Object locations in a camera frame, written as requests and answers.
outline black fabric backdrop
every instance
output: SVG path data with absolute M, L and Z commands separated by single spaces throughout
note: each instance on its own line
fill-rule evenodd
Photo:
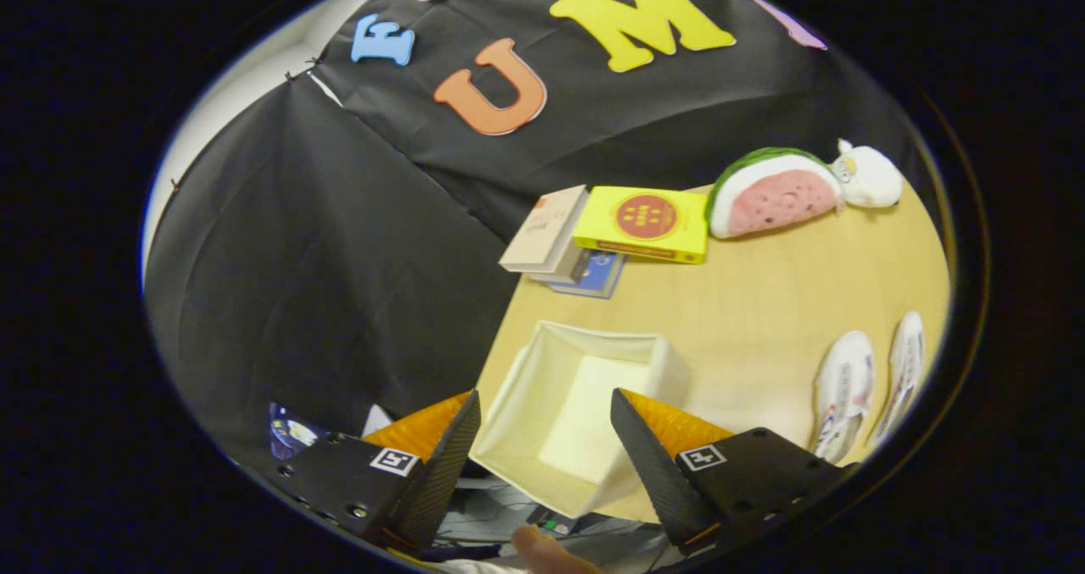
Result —
M 286 79 L 209 142 L 155 233 L 145 299 L 193 414 L 246 465 L 268 462 L 267 405 L 357 432 L 469 390 L 515 284 L 497 265 L 538 195 L 573 184 L 693 188 L 750 150 L 826 161 L 837 138 L 895 161 L 933 212 L 919 141 L 841 49 L 805 48 L 750 0 L 690 0 L 737 44 L 633 72 L 558 0 L 371 0 L 311 76 Z M 358 18 L 411 29 L 410 64 L 350 60 Z M 478 50 L 501 37 L 546 82 L 538 118 L 476 133 L 433 92 L 450 73 L 515 100 Z

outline white wall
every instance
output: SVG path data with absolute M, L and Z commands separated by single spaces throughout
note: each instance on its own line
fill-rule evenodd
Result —
M 158 219 L 174 191 L 170 180 L 181 179 L 207 142 L 252 102 L 283 84 L 286 72 L 297 75 L 312 67 L 306 60 L 319 55 L 343 22 L 365 1 L 368 0 L 324 0 L 298 14 L 253 46 L 194 102 L 166 150 L 148 199 L 141 280 L 146 277 L 146 258 Z

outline beige book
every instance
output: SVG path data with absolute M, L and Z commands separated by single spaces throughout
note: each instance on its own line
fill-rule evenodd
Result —
M 587 199 L 585 184 L 539 196 L 499 264 L 513 273 L 572 279 L 570 273 L 582 257 L 573 242 L 573 227 Z

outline shoe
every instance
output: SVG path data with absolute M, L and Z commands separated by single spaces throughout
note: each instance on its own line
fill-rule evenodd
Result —
M 923 373 L 923 321 L 916 311 L 906 314 L 896 328 L 889 367 L 889 404 L 870 435 L 872 447 L 879 446 L 904 417 Z
M 838 339 L 818 372 L 818 430 L 810 449 L 815 456 L 835 464 L 852 449 L 870 414 L 873 381 L 870 337 L 852 331 Z

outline red circle logo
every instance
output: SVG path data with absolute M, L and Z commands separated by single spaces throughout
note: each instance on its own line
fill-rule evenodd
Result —
M 634 195 L 617 206 L 614 217 L 623 233 L 636 239 L 659 239 L 674 231 L 678 212 L 659 195 Z

